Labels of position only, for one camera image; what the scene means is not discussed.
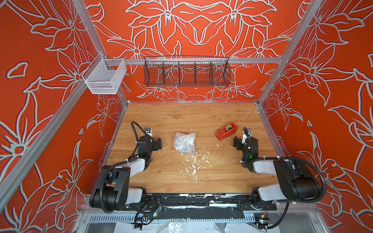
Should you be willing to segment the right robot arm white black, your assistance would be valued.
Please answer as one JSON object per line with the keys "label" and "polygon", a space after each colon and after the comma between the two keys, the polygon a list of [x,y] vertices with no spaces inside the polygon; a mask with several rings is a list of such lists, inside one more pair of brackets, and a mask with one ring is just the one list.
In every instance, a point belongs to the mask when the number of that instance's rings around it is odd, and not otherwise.
{"label": "right robot arm white black", "polygon": [[277,183],[253,188],[250,204],[261,209],[266,204],[315,203],[326,194],[326,180],[312,163],[297,157],[259,157],[258,140],[234,137],[233,147],[242,151],[241,164],[252,173],[270,174]]}

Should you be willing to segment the clear bubble wrap sheet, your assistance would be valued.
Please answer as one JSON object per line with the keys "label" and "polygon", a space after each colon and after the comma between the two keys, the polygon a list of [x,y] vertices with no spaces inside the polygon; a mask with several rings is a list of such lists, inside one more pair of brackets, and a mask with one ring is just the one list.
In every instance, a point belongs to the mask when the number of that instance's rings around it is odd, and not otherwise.
{"label": "clear bubble wrap sheet", "polygon": [[173,141],[173,147],[181,153],[187,153],[193,155],[196,151],[194,142],[196,139],[196,133],[184,134],[176,132]]}

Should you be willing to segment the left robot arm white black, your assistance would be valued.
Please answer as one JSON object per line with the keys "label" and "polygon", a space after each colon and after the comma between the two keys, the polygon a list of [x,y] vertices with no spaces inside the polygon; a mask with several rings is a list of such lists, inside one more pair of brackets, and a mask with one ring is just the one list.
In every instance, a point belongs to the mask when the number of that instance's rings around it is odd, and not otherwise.
{"label": "left robot arm white black", "polygon": [[141,136],[133,153],[125,161],[101,168],[90,195],[89,206],[109,214],[134,205],[144,206],[147,192],[143,187],[131,187],[130,179],[146,170],[152,162],[152,153],[162,149],[161,138]]}

